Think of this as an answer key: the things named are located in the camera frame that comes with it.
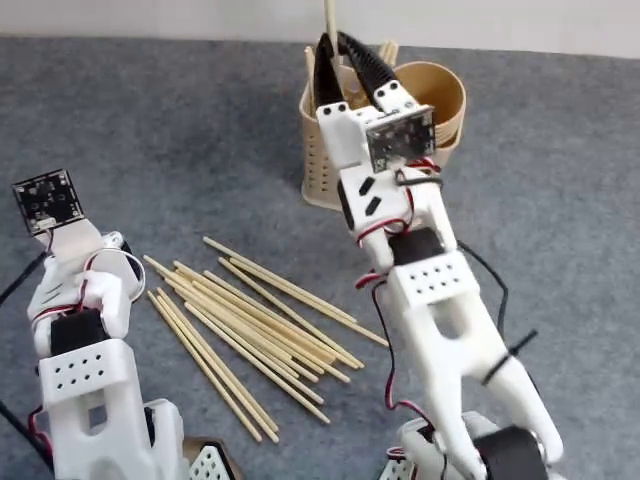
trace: chopstick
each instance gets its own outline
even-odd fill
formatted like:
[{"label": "chopstick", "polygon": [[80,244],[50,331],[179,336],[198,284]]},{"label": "chopstick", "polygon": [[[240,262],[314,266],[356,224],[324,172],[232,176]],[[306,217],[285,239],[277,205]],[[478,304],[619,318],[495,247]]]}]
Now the chopstick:
[{"label": "chopstick", "polygon": [[[250,273],[254,277],[258,277],[260,280],[262,280],[264,282],[267,282],[269,285],[271,285],[273,287],[276,287],[277,289],[282,290],[285,293],[288,293],[293,298],[301,300],[302,302],[304,302],[304,297],[299,296],[298,293],[295,290],[289,289],[289,287],[285,286],[284,284],[276,282],[272,277],[270,277],[269,275],[265,275],[263,272],[253,268],[251,265],[247,264],[246,262],[243,262],[242,260],[237,260],[237,259],[235,259],[233,257],[229,261],[233,265],[235,265],[236,267],[241,268],[242,270],[244,270],[247,273]],[[367,330],[366,328],[362,327],[361,325],[359,325],[357,323],[349,322],[347,320],[344,320],[342,317],[336,316],[336,317],[333,317],[333,318],[337,322],[339,322],[342,325],[344,325],[345,327],[350,328],[351,330],[364,335],[365,337],[369,338],[370,340],[373,340],[374,342],[377,342],[380,345],[383,345],[385,347],[389,346],[389,343],[384,338],[382,338],[382,337],[376,335],[375,333]]]},{"label": "chopstick", "polygon": [[343,312],[342,310],[340,310],[336,306],[331,305],[326,300],[323,300],[323,299],[317,297],[316,295],[313,295],[312,293],[310,293],[310,292],[306,291],[305,289],[295,285],[294,283],[291,283],[288,280],[286,280],[286,279],[276,275],[275,273],[267,270],[266,268],[258,265],[257,263],[252,262],[248,258],[243,257],[239,253],[234,252],[230,248],[225,247],[224,245],[222,245],[221,243],[216,242],[215,240],[212,240],[209,237],[203,237],[202,240],[204,241],[204,243],[206,243],[207,245],[209,245],[212,248],[215,248],[219,252],[222,252],[222,253],[224,253],[224,254],[232,257],[232,258],[235,258],[237,260],[243,261],[247,265],[249,265],[249,266],[255,268],[256,270],[259,270],[263,274],[271,277],[274,281],[287,286],[291,290],[295,290],[296,293],[300,294],[301,297],[304,297],[304,298],[306,298],[308,300],[308,302],[305,302],[305,303],[307,303],[307,305],[309,305],[312,308],[315,308],[316,310],[320,311],[321,313],[325,313],[325,310],[327,310],[327,311],[333,312],[333,314],[335,314],[335,315],[343,317],[345,320],[351,321],[353,323],[358,323],[358,321],[355,318],[353,318],[351,315]]},{"label": "chopstick", "polygon": [[235,400],[229,395],[229,393],[224,388],[224,386],[213,374],[212,370],[209,368],[205,360],[200,356],[197,349],[190,343],[187,335],[185,335],[180,330],[180,328],[178,328],[177,324],[175,323],[175,320],[172,317],[172,314],[170,313],[169,308],[165,305],[162,305],[160,301],[161,299],[155,298],[151,294],[151,292],[147,291],[147,295],[149,296],[149,299],[151,300],[151,303],[153,303],[156,310],[160,313],[160,316],[164,319],[167,325],[169,325],[171,330],[173,330],[173,332],[178,337],[178,339],[180,340],[184,348],[189,352],[193,360],[198,364],[198,366],[200,367],[200,370],[202,370],[205,376],[209,379],[209,381],[218,391],[220,396],[224,399],[227,405],[229,405],[233,413],[235,413],[235,415],[238,417],[240,422],[245,426],[245,428],[249,431],[249,433],[255,439],[256,442],[259,442],[259,443],[262,442],[262,436],[260,435],[258,430],[249,421],[249,419],[244,414],[244,412],[240,409],[240,407],[235,402]]}]

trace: cable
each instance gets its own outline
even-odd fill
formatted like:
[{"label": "cable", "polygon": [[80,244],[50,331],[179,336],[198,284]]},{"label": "cable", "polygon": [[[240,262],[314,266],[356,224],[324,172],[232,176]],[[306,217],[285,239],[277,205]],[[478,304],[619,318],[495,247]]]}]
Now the cable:
[{"label": "cable", "polygon": [[33,412],[29,414],[29,421],[27,425],[29,426],[29,432],[38,438],[45,446],[47,453],[49,456],[53,455],[53,447],[51,446],[51,441],[46,433],[41,432],[36,425],[36,420],[39,414],[43,411],[42,405],[39,405]]},{"label": "cable", "polygon": [[474,252],[469,245],[464,243],[462,240],[458,240],[458,245],[462,250],[475,258],[476,261],[491,274],[496,283],[500,285],[500,288],[502,288],[502,300],[500,301],[500,308],[498,309],[498,320],[496,322],[496,325],[500,337],[502,337],[502,340],[504,340],[504,316],[507,311],[507,302],[509,301],[509,288],[507,287],[507,284],[504,283],[500,275],[498,275],[498,272],[496,272],[484,258]]},{"label": "cable", "polygon": [[384,331],[384,336],[389,343],[389,355],[391,356],[391,370],[389,371],[389,377],[387,378],[387,384],[384,390],[384,400],[385,405],[389,410],[395,410],[397,407],[402,406],[412,410],[414,413],[417,413],[428,425],[432,425],[431,421],[427,418],[424,412],[418,407],[415,403],[409,400],[400,400],[399,402],[393,401],[393,380],[396,374],[396,357],[393,352],[393,346],[391,344],[391,338],[389,338],[389,332],[387,331],[387,325],[384,321],[384,316],[382,315],[382,310],[380,309],[380,304],[378,303],[377,291],[382,285],[385,285],[387,282],[383,280],[377,283],[373,289],[371,289],[371,298],[373,300],[373,305],[376,307],[376,312],[378,312],[378,317],[380,318],[380,323],[382,324],[382,330]]},{"label": "cable", "polygon": [[442,467],[442,472],[440,473],[440,480],[445,480],[445,475],[447,474],[447,467],[449,466],[449,459],[446,455],[443,456],[444,465]]},{"label": "cable", "polygon": [[[11,296],[13,292],[15,292],[20,285],[22,285],[29,276],[36,271],[36,269],[44,262],[47,255],[51,251],[51,246],[53,245],[53,231],[49,232],[49,245],[47,249],[40,253],[36,258],[31,260],[27,267],[22,271],[22,273],[16,278],[11,284],[0,294],[0,307],[2,304]],[[9,410],[9,407],[0,400],[0,415],[2,415],[7,422],[20,434],[25,440],[29,442],[29,444],[34,448],[34,450],[38,453],[40,458],[47,465],[47,468],[53,472],[53,459],[50,453],[47,450],[47,447],[41,443],[41,440],[32,434],[27,427],[25,427],[22,422],[14,415],[14,413]]]},{"label": "cable", "polygon": [[29,262],[29,265],[22,271],[22,273],[16,278],[11,285],[9,285],[2,294],[0,294],[0,307],[2,304],[11,296],[13,292],[15,292],[20,285],[24,283],[24,281],[29,278],[29,276],[36,271],[36,269],[44,262],[44,259],[47,258],[49,252],[51,250],[51,245],[53,245],[53,230],[49,231],[49,245],[47,249],[38,255],[36,258]]},{"label": "cable", "polygon": [[118,252],[121,253],[122,255],[124,255],[125,257],[133,260],[134,262],[136,262],[138,264],[138,267],[140,267],[140,282],[138,284],[138,290],[136,291],[136,293],[131,297],[131,303],[135,302],[136,300],[138,300],[142,294],[144,293],[144,289],[145,286],[147,284],[147,274],[144,270],[144,265],[142,264],[142,262],[138,259],[138,257],[136,257],[135,255],[132,255],[129,252],[125,252],[124,250],[120,250],[119,248],[111,248],[111,247],[105,247],[105,248],[101,248],[99,250],[97,250],[96,252],[94,252],[85,262],[84,264],[84,268],[83,270],[86,272],[87,270],[91,270],[91,266],[93,265],[93,262],[95,261],[95,259],[98,257],[98,255],[100,255],[103,252]]},{"label": "cable", "polygon": [[7,419],[7,422],[16,429],[16,431],[24,437],[24,439],[31,444],[34,450],[38,453],[42,461],[47,465],[47,468],[53,472],[53,459],[48,454],[46,447],[40,443],[40,440],[32,435],[27,427],[16,417],[11,410],[0,400],[0,414]]},{"label": "cable", "polygon": [[509,349],[507,350],[507,353],[485,375],[484,379],[482,380],[482,386],[486,386],[491,381],[491,379],[495,376],[495,374],[498,373],[498,371],[504,366],[505,363],[507,363],[507,361],[511,357],[517,357],[518,354],[520,353],[520,350],[526,347],[537,336],[538,336],[538,331],[535,329],[531,330],[528,334],[524,336],[522,340],[520,340],[518,343],[516,343],[512,347],[509,347]]}]

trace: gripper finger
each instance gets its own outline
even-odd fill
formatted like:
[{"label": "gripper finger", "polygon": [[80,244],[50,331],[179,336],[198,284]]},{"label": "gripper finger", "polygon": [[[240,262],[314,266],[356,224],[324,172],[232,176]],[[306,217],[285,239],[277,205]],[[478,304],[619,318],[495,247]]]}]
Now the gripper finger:
[{"label": "gripper finger", "polygon": [[563,453],[560,434],[522,363],[515,357],[496,372],[487,388],[504,404],[514,422],[533,431],[544,446],[544,460],[554,464]]},{"label": "gripper finger", "polygon": [[318,107],[344,102],[340,82],[331,62],[333,56],[331,39],[324,33],[316,47],[316,61],[313,68],[313,94]]}]

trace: robotic arm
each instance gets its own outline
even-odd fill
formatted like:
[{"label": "robotic arm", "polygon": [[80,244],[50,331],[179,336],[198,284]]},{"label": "robotic arm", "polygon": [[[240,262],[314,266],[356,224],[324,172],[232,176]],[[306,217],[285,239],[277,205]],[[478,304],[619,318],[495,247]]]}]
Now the robotic arm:
[{"label": "robotic arm", "polygon": [[241,478],[218,441],[190,440],[185,454],[175,405],[142,400],[124,338],[145,276],[122,235],[103,236],[84,218],[64,170],[16,184],[14,193],[27,228],[49,254],[27,312],[55,478]]},{"label": "robotic arm", "polygon": [[[331,65],[335,52],[324,35],[314,78],[318,123],[339,172],[338,193],[350,233],[377,276],[386,279],[384,304],[421,373],[426,412],[435,428],[429,442],[468,480],[546,480],[547,466],[562,456],[562,440],[527,371],[496,330],[458,251],[439,177],[407,166],[429,164],[435,150],[433,108],[419,105],[360,42],[339,33],[338,44],[371,106],[353,111],[345,102]],[[442,322],[450,322],[456,338],[441,333]],[[465,376],[482,381],[506,404],[513,427],[472,438],[461,411]],[[418,471],[432,478],[426,466],[421,470],[424,452],[407,443]]]}]

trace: red wire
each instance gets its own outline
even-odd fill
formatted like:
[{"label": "red wire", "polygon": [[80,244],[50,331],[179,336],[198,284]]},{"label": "red wire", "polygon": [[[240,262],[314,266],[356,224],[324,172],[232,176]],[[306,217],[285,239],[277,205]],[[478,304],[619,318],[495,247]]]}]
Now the red wire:
[{"label": "red wire", "polygon": [[442,170],[438,165],[433,163],[433,160],[431,160],[429,157],[422,157],[421,159],[416,160],[413,163],[407,164],[407,167],[411,167],[411,168],[427,167],[427,168],[431,168],[437,173],[439,173],[440,170]]},{"label": "red wire", "polygon": [[82,304],[84,302],[84,295],[87,291],[87,280],[84,280],[82,282],[82,286],[80,287],[80,300],[78,301],[77,305],[76,305],[76,311],[80,311],[82,310]]},{"label": "red wire", "polygon": [[378,222],[375,225],[367,228],[364,232],[358,235],[358,238],[356,239],[356,243],[358,244],[358,246],[361,246],[361,242],[364,237],[366,237],[370,233],[375,232],[376,230],[386,227],[387,225],[392,225],[394,223],[401,223],[403,226],[403,229],[407,228],[407,222],[405,222],[404,219],[402,218],[390,218],[388,220],[383,220],[382,222]]},{"label": "red wire", "polygon": [[389,371],[389,377],[387,378],[387,384],[384,389],[384,401],[385,405],[389,410],[395,410],[399,406],[408,408],[413,412],[417,413],[428,425],[433,425],[429,418],[424,414],[424,412],[418,407],[415,403],[410,400],[400,400],[398,402],[393,401],[393,381],[396,375],[396,360],[395,354],[393,352],[393,346],[391,345],[391,339],[389,338],[389,332],[387,331],[387,325],[384,321],[384,316],[382,315],[382,310],[380,309],[380,304],[378,303],[377,291],[382,285],[385,285],[386,281],[381,281],[371,290],[371,298],[373,299],[373,304],[376,307],[376,312],[378,312],[378,317],[380,317],[380,323],[382,324],[382,330],[384,331],[384,336],[389,343],[389,354],[391,355],[391,370]]},{"label": "red wire", "polygon": [[42,410],[43,410],[42,405],[40,405],[38,408],[36,408],[33,412],[29,414],[28,428],[29,428],[29,432],[35,437],[37,437],[44,444],[49,455],[53,456],[53,447],[51,446],[51,440],[49,440],[49,437],[47,436],[46,433],[38,430],[38,426],[36,425],[36,417],[42,413]]}]

